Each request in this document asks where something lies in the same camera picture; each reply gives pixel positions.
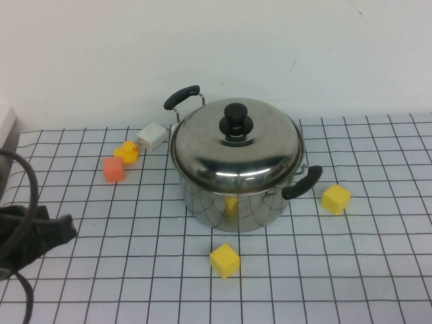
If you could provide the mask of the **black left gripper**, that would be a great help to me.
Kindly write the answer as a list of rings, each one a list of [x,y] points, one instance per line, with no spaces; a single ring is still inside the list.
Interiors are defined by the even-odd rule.
[[[19,226],[26,212],[27,208],[22,205],[1,207],[1,244],[6,242]],[[61,231],[50,219],[48,208],[44,205],[38,206],[36,218],[30,229],[11,252],[1,259],[1,270],[21,270],[44,253],[67,244],[76,237],[77,229],[70,214],[62,215],[58,222]]]

